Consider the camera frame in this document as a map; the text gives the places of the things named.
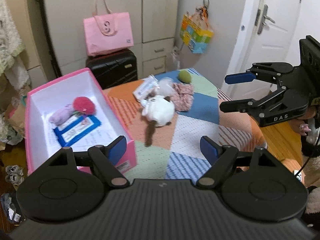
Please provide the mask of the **right hand with ring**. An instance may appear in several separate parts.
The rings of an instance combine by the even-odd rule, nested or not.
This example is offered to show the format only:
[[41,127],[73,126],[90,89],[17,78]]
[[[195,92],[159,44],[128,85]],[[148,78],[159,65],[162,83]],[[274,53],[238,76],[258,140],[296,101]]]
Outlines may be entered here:
[[295,133],[301,136],[307,136],[307,133],[309,133],[311,129],[305,120],[309,120],[315,115],[317,115],[317,108],[315,106],[311,106],[303,116],[300,116],[297,119],[289,120],[288,123]]

